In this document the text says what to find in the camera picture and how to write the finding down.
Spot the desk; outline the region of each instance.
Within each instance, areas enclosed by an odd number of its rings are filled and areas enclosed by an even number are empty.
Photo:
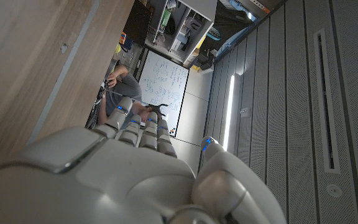
[[[25,147],[73,50],[36,139],[85,125],[133,2],[0,1],[0,161]]]

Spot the gray t-shirt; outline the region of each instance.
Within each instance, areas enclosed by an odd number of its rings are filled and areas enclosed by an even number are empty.
[[[142,101],[142,89],[140,85],[134,78],[134,76],[129,73],[126,75],[121,82],[117,81],[117,84],[110,88],[109,90],[115,91],[125,96],[131,97],[133,100]],[[106,92],[106,114],[110,116],[110,114],[116,109],[119,102],[123,99],[123,96],[107,91]],[[130,111],[125,119],[122,128],[126,128],[128,122],[131,120],[134,114]]]

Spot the storage cabinet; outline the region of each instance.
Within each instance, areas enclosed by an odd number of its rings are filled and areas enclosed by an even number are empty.
[[[217,0],[177,1],[177,6],[170,15],[175,21],[175,33],[172,35],[164,34],[160,26],[164,20],[164,11],[168,8],[168,2],[169,0],[150,0],[155,12],[145,43],[150,48],[183,64],[191,57],[197,45],[213,26]],[[192,18],[197,19],[198,22],[190,22]],[[191,27],[187,25],[189,23],[196,24],[197,29],[191,29],[190,36],[187,37],[187,46],[182,50],[181,42],[185,39],[184,36],[186,37],[186,31],[189,30],[187,27]]]

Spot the man's arm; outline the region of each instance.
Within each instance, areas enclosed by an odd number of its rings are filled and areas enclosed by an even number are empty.
[[[106,92],[105,92],[103,94],[102,100],[100,101],[98,125],[102,125],[106,121],[107,121],[107,114],[106,114]]]
[[[113,87],[117,83],[117,77],[123,79],[129,74],[128,69],[123,65],[116,65],[114,71],[110,73],[107,77],[107,81],[111,81],[108,83],[109,88]]]

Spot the air vent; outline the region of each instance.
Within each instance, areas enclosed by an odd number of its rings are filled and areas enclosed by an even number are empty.
[[[324,29],[314,33],[314,52],[316,57],[316,75],[321,123],[321,139],[323,141],[324,171],[333,174],[340,174],[341,170],[339,168]]]

